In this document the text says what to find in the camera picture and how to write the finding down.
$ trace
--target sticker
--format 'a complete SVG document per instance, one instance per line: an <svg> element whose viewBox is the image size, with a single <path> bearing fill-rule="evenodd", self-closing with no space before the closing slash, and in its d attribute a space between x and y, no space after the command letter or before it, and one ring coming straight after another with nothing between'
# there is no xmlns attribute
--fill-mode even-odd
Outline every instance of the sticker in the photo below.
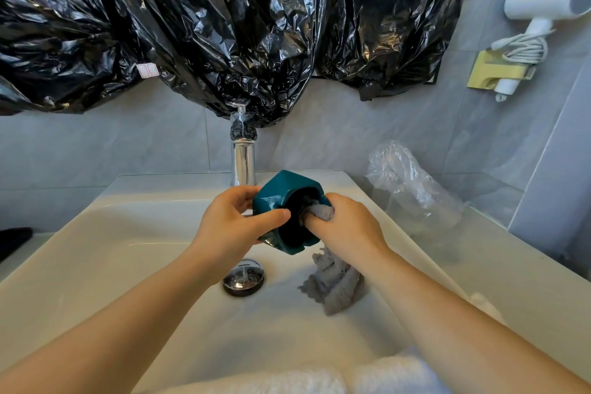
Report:
<svg viewBox="0 0 591 394"><path fill-rule="evenodd" d="M158 71L156 64L154 64L153 62L148 62L146 64L138 64L137 68L142 78L152 78L158 77L160 75L160 72Z"/></svg>

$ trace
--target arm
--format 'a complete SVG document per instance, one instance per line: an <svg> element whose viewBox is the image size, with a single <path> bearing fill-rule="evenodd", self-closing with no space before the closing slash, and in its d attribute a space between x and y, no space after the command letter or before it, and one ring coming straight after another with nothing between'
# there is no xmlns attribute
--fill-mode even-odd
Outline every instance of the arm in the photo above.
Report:
<svg viewBox="0 0 591 394"><path fill-rule="evenodd" d="M584 380L388 248L361 203L327 195L335 218L306 227L380 291L433 370L459 394L591 393Z"/></svg>
<svg viewBox="0 0 591 394"><path fill-rule="evenodd" d="M188 310L258 237L289 211L242 213L259 188L234 187L213 200L197 235L171 264L0 376L0 392L129 393Z"/></svg>

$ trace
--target hand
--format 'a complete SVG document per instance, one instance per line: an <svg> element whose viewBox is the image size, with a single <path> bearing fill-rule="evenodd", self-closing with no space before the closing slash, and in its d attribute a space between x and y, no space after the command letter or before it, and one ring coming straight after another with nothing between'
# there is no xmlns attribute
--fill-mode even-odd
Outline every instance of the hand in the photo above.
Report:
<svg viewBox="0 0 591 394"><path fill-rule="evenodd" d="M252 199L260 189L247 185L232 187L218 195L203 214L197 235L185 254L205 259L211 268L212 285L240 262L259 237L290 218L287 209L275 209L256 217L242 215L252 209Z"/></svg>
<svg viewBox="0 0 591 394"><path fill-rule="evenodd" d="M323 221L307 215L306 227L337 256L363 272L365 262L389 251L380 224L362 203L336 193L326 197L335 208L335 217Z"/></svg>

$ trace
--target sink drain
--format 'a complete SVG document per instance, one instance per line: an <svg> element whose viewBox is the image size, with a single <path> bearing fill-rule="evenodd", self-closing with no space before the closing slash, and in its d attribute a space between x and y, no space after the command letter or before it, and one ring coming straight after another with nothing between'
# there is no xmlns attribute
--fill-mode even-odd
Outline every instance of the sink drain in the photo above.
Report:
<svg viewBox="0 0 591 394"><path fill-rule="evenodd" d="M223 279L222 285L227 293L237 298L253 295L265 282L265 271L255 260L244 259Z"/></svg>

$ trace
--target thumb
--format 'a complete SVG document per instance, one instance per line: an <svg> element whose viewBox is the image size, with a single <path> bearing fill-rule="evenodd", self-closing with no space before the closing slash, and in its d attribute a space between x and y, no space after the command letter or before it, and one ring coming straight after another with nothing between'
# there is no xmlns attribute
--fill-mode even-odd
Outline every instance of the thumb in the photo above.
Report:
<svg viewBox="0 0 591 394"><path fill-rule="evenodd" d="M321 240L327 227L329 227L329 224L325 220L320 219L312 214L306 215L306 218L304 219L304 225L308 231L312 232Z"/></svg>
<svg viewBox="0 0 591 394"><path fill-rule="evenodd" d="M268 233L269 231L283 226L291 217L289 209L273 209L264 214L251 217L251 227L257 237Z"/></svg>

